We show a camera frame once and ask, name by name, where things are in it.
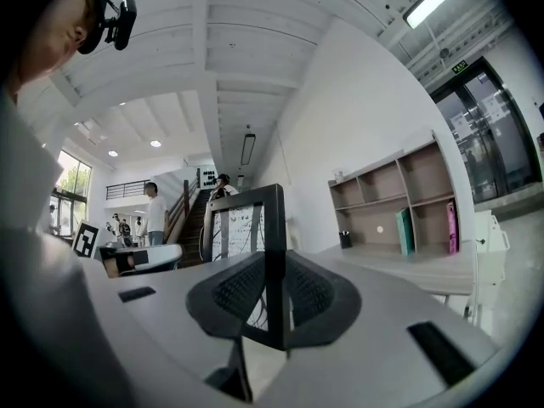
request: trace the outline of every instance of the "balcony railing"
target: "balcony railing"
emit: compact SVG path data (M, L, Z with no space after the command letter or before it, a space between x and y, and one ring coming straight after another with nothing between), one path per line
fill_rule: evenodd
M116 184L105 188L105 199L125 198L127 196L144 195L145 184L149 180L133 181L132 183Z

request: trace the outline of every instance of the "window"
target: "window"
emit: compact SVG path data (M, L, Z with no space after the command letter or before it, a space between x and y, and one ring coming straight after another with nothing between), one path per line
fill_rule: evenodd
M79 224L87 217L91 167L64 151L60 152L59 164L64 171L51 195L50 203L55 206L52 220L55 227L59 226L60 236L72 237Z

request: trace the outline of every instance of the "door frame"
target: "door frame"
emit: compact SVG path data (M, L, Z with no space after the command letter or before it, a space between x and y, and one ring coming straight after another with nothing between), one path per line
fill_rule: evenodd
M469 82L470 80L477 77L478 74L480 74L481 72L484 72L487 75L487 77L491 80L491 82L496 87L500 88L503 91L507 105L510 108L510 111L513 116L514 125L519 131L525 152L527 153L527 157L529 158L529 165L531 170L530 178L536 183L538 182L541 183L542 174L541 174L540 162L538 159L539 154L536 151L535 144L530 136L530 131L529 131L529 128L527 127L527 122L525 121L524 116L521 113L521 110L518 108L518 105L516 104L516 101L513 98L510 91L508 90L507 86L504 84L504 82L498 76L496 71L493 69L493 67L484 57L476 60L461 74L458 74L457 76L453 77L444 85L442 85L440 88L432 92L430 96L433 99L434 103L436 104L439 101L441 101L443 98L448 96L449 94L456 93L460 97L461 101L467 106L468 113L471 114L471 117L474 119L474 121L478 125L479 118L480 118L479 116L480 108L478 107L477 103L474 101L474 98L470 94L470 92L466 88L464 88L464 85L466 82ZM497 183L500 185L499 194L501 194L499 195L499 197L504 195L509 195L510 191L508 190L508 187L507 187L506 169L504 167L504 162L502 161L501 153L497 149L497 150L494 150L494 152L491 154L494 157L494 163L496 164L497 172L498 172Z

